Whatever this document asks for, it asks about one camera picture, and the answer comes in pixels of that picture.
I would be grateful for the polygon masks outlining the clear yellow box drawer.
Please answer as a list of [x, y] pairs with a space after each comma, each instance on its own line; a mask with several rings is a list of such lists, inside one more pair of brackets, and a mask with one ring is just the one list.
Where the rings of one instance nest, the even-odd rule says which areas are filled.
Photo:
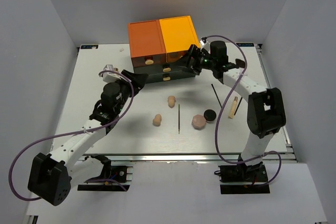
[[166, 53], [166, 62], [170, 63], [170, 62], [176, 62], [178, 61], [181, 57], [183, 57], [188, 50], [178, 50], [178, 51], [168, 51]]

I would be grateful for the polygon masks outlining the beige makeup sponge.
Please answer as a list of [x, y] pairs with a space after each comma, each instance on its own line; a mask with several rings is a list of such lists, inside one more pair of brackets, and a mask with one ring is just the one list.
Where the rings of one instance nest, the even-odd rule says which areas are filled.
[[152, 120], [152, 124], [154, 126], [160, 126], [161, 125], [161, 122], [162, 122], [162, 116], [161, 114], [157, 114], [154, 119]]
[[176, 102], [176, 98], [175, 98], [175, 96], [169, 96], [168, 98], [167, 98], [167, 102], [168, 102], [168, 106], [170, 107], [170, 108], [173, 108], [174, 106], [175, 106], [175, 102]]

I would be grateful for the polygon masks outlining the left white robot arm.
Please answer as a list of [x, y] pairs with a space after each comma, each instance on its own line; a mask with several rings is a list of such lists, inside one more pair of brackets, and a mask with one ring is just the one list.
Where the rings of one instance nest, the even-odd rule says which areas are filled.
[[71, 189], [88, 180], [104, 182], [110, 178], [110, 160], [99, 154], [79, 158], [104, 138], [123, 117], [135, 95], [141, 91], [147, 74], [122, 70], [118, 78], [103, 87], [100, 100], [82, 130], [72, 133], [62, 146], [48, 154], [37, 154], [31, 166], [28, 190], [51, 203], [60, 205]]

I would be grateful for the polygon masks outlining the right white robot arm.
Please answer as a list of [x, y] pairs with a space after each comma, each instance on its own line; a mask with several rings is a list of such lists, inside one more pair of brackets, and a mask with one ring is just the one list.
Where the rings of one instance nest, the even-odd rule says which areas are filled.
[[247, 125], [250, 134], [244, 150], [235, 165], [238, 177], [247, 182], [256, 175], [254, 166], [263, 161], [270, 140], [286, 124], [286, 115], [281, 91], [266, 88], [246, 75], [247, 58], [231, 62], [227, 53], [228, 38], [220, 36], [209, 42], [206, 37], [200, 45], [191, 45], [176, 64], [183, 71], [199, 75], [209, 70], [221, 84], [230, 88], [228, 96], [238, 93], [247, 102]]

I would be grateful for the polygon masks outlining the dark teal drawer cabinet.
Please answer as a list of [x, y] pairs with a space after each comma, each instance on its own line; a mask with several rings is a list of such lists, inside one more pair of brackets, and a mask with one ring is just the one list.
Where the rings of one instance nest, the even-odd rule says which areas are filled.
[[143, 64], [132, 62], [132, 65], [134, 73], [148, 75], [146, 84], [195, 77], [195, 74], [183, 71], [175, 62], [155, 63], [149, 59], [145, 60]]

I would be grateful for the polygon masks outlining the yellow drawer box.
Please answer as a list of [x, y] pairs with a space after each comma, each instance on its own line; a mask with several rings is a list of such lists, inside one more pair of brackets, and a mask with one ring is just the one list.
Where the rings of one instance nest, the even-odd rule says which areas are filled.
[[190, 16], [160, 19], [166, 53], [168, 51], [189, 50], [192, 44], [200, 47]]

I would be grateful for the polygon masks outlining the dark orange drawer box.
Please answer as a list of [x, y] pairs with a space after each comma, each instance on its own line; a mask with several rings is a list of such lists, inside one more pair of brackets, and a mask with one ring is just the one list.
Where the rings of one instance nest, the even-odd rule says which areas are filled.
[[134, 68], [166, 62], [159, 20], [128, 23], [130, 57]]

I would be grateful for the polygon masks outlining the thin black brush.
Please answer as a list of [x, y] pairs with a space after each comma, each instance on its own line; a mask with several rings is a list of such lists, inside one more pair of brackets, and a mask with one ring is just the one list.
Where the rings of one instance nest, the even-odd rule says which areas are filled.
[[240, 107], [240, 104], [241, 104], [242, 100], [243, 100], [243, 97], [240, 97], [239, 102], [238, 102], [237, 107], [236, 107], [236, 110], [234, 112], [234, 116], [237, 114], [237, 111], [238, 111], [238, 109]]
[[214, 91], [215, 97], [216, 97], [216, 99], [217, 99], [217, 101], [218, 101], [218, 103], [219, 103], [219, 106], [220, 106], [220, 108], [221, 108], [221, 107], [222, 107], [222, 103], [221, 103], [221, 101], [220, 101], [220, 98], [219, 98], [219, 96], [218, 96], [218, 93], [217, 93], [217, 91], [216, 91], [215, 86], [213, 85], [213, 83], [211, 83], [211, 87], [212, 87], [212, 89], [213, 89], [213, 91]]
[[181, 114], [180, 114], [180, 104], [178, 104], [178, 134], [181, 132]]

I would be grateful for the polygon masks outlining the black fan brush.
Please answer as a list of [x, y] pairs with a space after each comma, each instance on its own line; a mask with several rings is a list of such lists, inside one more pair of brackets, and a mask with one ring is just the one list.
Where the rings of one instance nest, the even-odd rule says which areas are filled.
[[244, 60], [241, 60], [241, 59], [235, 59], [235, 64], [239, 68], [245, 68], [246, 67], [246, 62]]

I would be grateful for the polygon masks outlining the middle thin black brush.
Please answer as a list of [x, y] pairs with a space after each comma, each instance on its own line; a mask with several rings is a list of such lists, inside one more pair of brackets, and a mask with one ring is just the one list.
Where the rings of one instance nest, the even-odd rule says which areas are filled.
[[180, 114], [180, 104], [178, 104], [178, 134], [181, 132], [181, 114]]

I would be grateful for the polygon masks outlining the black lid round jar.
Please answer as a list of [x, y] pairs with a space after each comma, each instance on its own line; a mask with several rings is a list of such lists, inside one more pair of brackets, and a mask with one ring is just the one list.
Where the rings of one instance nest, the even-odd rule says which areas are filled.
[[217, 114], [214, 110], [207, 109], [204, 111], [203, 117], [205, 118], [207, 123], [212, 123], [216, 120]]

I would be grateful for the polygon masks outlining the far right thin black brush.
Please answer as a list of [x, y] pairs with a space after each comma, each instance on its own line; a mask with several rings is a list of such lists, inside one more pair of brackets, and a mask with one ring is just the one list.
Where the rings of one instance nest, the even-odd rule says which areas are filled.
[[234, 112], [234, 116], [237, 114], [237, 111], [238, 111], [238, 109], [240, 107], [240, 104], [241, 104], [242, 100], [243, 100], [243, 97], [240, 97], [239, 102], [238, 102], [237, 107], [236, 107], [236, 110]]

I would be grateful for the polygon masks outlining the right beige concealer tube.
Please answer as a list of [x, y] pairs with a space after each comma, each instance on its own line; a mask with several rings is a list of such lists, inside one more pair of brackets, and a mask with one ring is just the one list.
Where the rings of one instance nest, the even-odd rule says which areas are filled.
[[231, 109], [230, 109], [230, 113], [228, 115], [229, 119], [233, 119], [234, 118], [235, 111], [236, 111], [236, 108], [237, 108], [237, 104], [238, 104], [238, 97], [234, 97], [234, 100], [232, 102], [232, 106], [231, 106]]

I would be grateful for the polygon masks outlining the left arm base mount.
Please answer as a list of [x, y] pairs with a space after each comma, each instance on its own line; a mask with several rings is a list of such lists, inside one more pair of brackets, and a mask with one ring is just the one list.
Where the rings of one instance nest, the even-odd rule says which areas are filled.
[[132, 166], [113, 165], [110, 159], [100, 154], [86, 156], [85, 161], [88, 158], [99, 161], [102, 165], [102, 169], [98, 176], [88, 179], [89, 182], [78, 185], [78, 191], [126, 192], [129, 190], [133, 174]]

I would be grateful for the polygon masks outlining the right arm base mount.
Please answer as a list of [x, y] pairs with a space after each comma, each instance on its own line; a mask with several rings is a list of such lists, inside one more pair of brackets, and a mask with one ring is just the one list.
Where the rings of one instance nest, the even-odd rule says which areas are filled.
[[248, 168], [241, 165], [222, 165], [214, 174], [219, 177], [222, 195], [269, 194], [268, 175], [265, 165]]

